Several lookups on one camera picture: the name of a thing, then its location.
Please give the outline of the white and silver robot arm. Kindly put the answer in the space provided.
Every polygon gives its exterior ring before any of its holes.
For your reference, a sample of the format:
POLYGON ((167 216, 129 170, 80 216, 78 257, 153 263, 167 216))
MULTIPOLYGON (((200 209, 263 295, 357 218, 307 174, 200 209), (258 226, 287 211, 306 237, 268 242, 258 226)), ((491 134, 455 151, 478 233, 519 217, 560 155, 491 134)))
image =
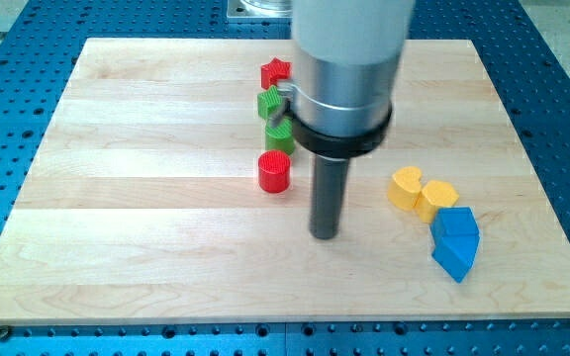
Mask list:
POLYGON ((348 159, 381 143, 414 8, 414 0, 293 1, 290 110, 302 146, 348 159))

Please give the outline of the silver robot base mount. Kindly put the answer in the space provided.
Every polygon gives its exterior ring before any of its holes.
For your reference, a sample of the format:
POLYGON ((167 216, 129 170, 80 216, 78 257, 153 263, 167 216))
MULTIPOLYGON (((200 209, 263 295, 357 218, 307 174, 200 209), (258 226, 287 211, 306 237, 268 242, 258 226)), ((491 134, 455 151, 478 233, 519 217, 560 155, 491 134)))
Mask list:
POLYGON ((291 0, 228 0, 229 19, 290 18, 291 0))

